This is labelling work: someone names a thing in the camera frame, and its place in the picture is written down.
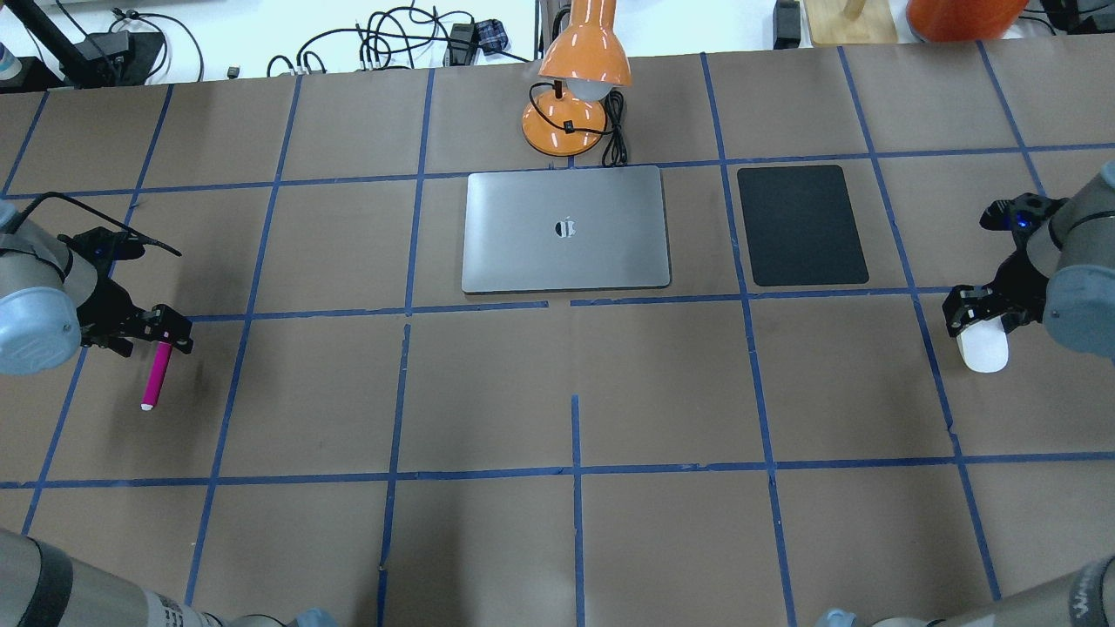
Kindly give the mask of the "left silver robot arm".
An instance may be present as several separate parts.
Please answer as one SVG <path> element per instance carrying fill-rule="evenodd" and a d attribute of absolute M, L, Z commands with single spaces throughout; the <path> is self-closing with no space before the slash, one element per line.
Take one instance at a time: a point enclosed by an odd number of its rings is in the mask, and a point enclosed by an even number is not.
<path fill-rule="evenodd" d="M 136 260 L 156 239 L 104 218 L 76 237 L 52 235 L 32 212 L 61 193 L 43 193 L 23 210 L 3 202 L 3 374 L 38 374 L 64 365 L 81 347 L 129 357 L 137 340 L 156 358 L 142 409 L 159 401 L 171 353 L 193 350 L 192 324 L 168 305 L 145 310 L 112 280 L 112 267 Z M 235 618 L 195 610 L 120 576 L 71 558 L 31 536 L 3 531 L 4 626 L 279 626 L 263 614 Z"/>

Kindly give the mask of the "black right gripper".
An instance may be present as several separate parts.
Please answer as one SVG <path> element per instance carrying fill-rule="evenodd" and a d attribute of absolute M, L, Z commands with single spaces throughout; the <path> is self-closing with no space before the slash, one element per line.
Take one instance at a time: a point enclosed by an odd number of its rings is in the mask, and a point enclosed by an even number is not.
<path fill-rule="evenodd" d="M 1029 324 L 1043 324 L 1046 309 L 1047 274 L 1034 266 L 1024 249 L 1017 249 L 982 286 L 959 284 L 948 295 L 946 329 L 956 339 L 964 329 L 1004 318 L 1004 332 Z"/>

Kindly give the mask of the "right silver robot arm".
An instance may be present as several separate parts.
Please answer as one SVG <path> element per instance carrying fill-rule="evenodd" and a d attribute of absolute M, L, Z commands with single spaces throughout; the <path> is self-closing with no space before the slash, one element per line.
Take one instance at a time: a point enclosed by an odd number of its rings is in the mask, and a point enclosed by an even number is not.
<path fill-rule="evenodd" d="M 1008 336 L 1043 324 L 1072 353 L 1111 358 L 1114 350 L 1114 192 L 1103 163 L 1072 197 L 1024 193 L 1000 199 L 979 220 L 1008 232 L 1014 251 L 991 282 L 959 284 L 943 303 L 946 329 L 971 372 L 1004 370 Z M 1112 557 L 1101 558 L 1000 602 L 935 626 L 1111 626 Z"/>

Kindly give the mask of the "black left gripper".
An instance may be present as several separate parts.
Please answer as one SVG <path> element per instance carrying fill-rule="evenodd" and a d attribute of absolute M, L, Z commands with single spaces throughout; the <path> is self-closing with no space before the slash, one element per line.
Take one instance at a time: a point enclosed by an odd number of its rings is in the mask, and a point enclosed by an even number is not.
<path fill-rule="evenodd" d="M 81 347 L 100 347 L 129 358 L 134 350 L 132 338 L 136 337 L 143 310 L 132 302 L 130 295 L 109 277 L 112 266 L 120 260 L 139 260 L 143 253 L 109 253 L 108 257 L 77 254 L 79 260 L 94 269 L 95 284 L 91 296 L 77 308 L 81 328 Z M 191 354 L 194 348 L 193 324 L 168 305 L 157 305 L 144 314 L 145 327 L 151 332 L 151 341 L 167 346 L 182 354 Z"/>

